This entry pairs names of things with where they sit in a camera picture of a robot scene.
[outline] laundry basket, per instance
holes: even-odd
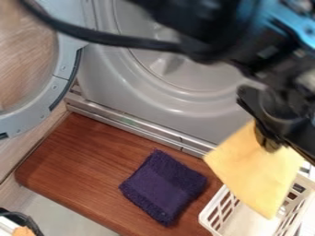
[[[293,236],[314,199],[314,183],[298,175],[275,218],[268,220],[241,203],[224,185],[199,215],[214,236]]]

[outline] wooden surface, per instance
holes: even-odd
[[[34,96],[51,78],[54,33],[23,11],[16,0],[0,1],[0,111]]]
[[[14,138],[0,141],[0,184],[19,162],[36,146],[67,113],[64,102],[37,127]]]
[[[206,191],[164,228],[129,202],[118,189],[153,151],[159,148],[208,177]],[[121,235],[210,235],[198,214],[222,183],[205,163],[120,129],[71,114],[18,168],[17,181],[74,209]]]

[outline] machine door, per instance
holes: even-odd
[[[90,1],[39,0],[42,10],[95,28]],[[0,139],[45,120],[74,81],[85,42],[52,32],[11,0],[0,3]]]

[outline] purple cloth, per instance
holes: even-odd
[[[148,215],[169,226],[205,186],[202,174],[155,150],[119,188]]]

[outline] washing machine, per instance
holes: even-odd
[[[176,32],[123,0],[38,3],[90,29],[177,40]],[[36,126],[64,97],[73,112],[198,157],[250,119],[236,104],[236,88],[249,81],[231,65],[200,65],[184,55],[88,44],[60,33],[54,48],[44,86],[0,112],[1,138]]]

